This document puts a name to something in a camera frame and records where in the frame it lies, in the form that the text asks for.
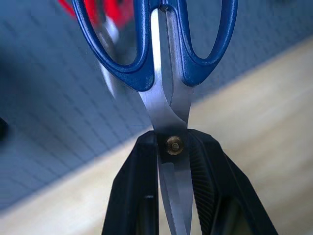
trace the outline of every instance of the blue-handled scissors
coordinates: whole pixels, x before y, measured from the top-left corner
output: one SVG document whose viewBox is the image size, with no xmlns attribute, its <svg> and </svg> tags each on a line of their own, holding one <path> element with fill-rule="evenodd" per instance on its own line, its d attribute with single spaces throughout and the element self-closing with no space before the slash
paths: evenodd
<svg viewBox="0 0 313 235">
<path fill-rule="evenodd" d="M 139 92 L 157 134 L 160 187 L 172 234 L 189 235 L 193 185 L 187 123 L 193 87 L 203 82 L 224 55 L 231 39 L 238 0 L 223 0 L 220 27 L 206 59 L 191 46 L 186 0 L 134 0 L 137 56 L 115 63 L 101 46 L 83 0 L 73 0 L 82 32 L 98 60 L 115 77 Z M 165 11 L 173 76 L 168 102 L 162 87 L 158 9 Z"/>
</svg>

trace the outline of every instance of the scissor blade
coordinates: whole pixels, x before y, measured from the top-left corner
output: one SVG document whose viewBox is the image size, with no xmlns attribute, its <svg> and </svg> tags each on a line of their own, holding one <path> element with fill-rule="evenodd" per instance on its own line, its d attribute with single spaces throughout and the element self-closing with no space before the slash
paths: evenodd
<svg viewBox="0 0 313 235">
<path fill-rule="evenodd" d="M 171 58 L 171 70 L 173 77 L 173 94 L 171 108 L 176 115 L 184 122 L 188 123 L 193 87 L 186 86 L 183 80 L 181 68 L 182 57 L 180 54 L 181 43 L 179 42 L 179 32 L 177 29 L 177 17 L 174 11 L 165 11 L 168 46 Z"/>
<path fill-rule="evenodd" d="M 102 72 L 105 83 L 111 95 L 117 99 L 120 95 L 125 94 L 125 85 L 116 77 L 114 77 L 101 63 L 100 70 Z"/>
<path fill-rule="evenodd" d="M 159 158 L 160 188 L 173 235 L 189 235 L 191 230 L 192 180 L 189 159 L 184 155 L 179 155 L 180 161 L 173 163 L 162 163 Z"/>
</svg>

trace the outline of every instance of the wooden surface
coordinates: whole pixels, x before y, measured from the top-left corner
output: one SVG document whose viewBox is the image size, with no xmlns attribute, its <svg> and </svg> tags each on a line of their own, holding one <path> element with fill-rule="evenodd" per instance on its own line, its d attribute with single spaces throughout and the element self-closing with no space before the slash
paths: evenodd
<svg viewBox="0 0 313 235">
<path fill-rule="evenodd" d="M 251 180 L 280 235 L 313 234 L 312 103 L 310 39 L 191 111 L 190 128 L 220 142 Z M 4 213 L 1 234 L 101 234 L 112 181 L 134 141 Z M 169 234 L 162 212 L 160 227 L 160 234 Z M 196 222 L 192 234 L 200 234 Z"/>
</svg>

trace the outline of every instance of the black object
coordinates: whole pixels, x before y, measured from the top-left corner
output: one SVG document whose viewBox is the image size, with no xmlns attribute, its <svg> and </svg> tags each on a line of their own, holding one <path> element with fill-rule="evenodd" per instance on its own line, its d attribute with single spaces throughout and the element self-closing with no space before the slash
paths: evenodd
<svg viewBox="0 0 313 235">
<path fill-rule="evenodd" d="M 8 129 L 8 124 L 2 118 L 0 118 L 0 141 L 4 140 L 4 138 L 7 136 Z"/>
<path fill-rule="evenodd" d="M 200 226 L 204 235 L 230 235 L 239 210 L 250 234 L 276 235 L 249 179 L 210 135 L 188 130 L 188 145 Z M 140 136 L 117 174 L 102 235 L 157 235 L 157 137 Z"/>
</svg>

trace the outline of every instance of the scissors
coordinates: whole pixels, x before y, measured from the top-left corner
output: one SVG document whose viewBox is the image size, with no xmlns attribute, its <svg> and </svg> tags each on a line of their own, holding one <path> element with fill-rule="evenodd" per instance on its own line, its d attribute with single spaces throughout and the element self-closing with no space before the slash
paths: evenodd
<svg viewBox="0 0 313 235">
<path fill-rule="evenodd" d="M 205 59 L 192 49 L 186 0 L 134 0 L 137 56 L 129 65 L 109 57 L 94 32 L 83 0 L 74 10 L 89 46 L 115 77 L 139 92 L 153 131 L 138 138 L 117 174 L 102 234 L 158 234 L 158 176 L 171 234 L 189 235 L 193 196 L 203 234 L 230 234 L 243 211 L 255 234 L 277 234 L 251 183 L 210 135 L 188 130 L 193 88 L 224 55 L 238 0 L 223 0 L 217 38 Z M 165 12 L 173 94 L 162 86 L 159 10 Z"/>
</svg>

